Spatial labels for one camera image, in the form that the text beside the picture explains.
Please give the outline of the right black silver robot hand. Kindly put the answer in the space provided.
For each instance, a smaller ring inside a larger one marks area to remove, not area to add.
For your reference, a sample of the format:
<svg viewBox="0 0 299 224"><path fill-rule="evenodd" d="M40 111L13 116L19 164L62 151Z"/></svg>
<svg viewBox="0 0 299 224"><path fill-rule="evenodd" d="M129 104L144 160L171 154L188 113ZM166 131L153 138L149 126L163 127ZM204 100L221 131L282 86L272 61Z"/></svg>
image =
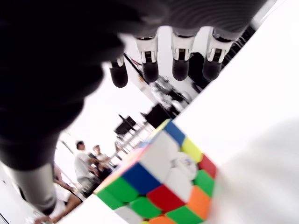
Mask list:
<svg viewBox="0 0 299 224"><path fill-rule="evenodd" d="M144 78L157 79L157 29L172 28L173 76L185 79L192 41L211 27L203 65L215 80L225 55L262 0L3 0L0 3L0 160L22 198L55 209L54 155L60 133L80 114L110 62L127 84L124 44L131 34Z"/></svg>

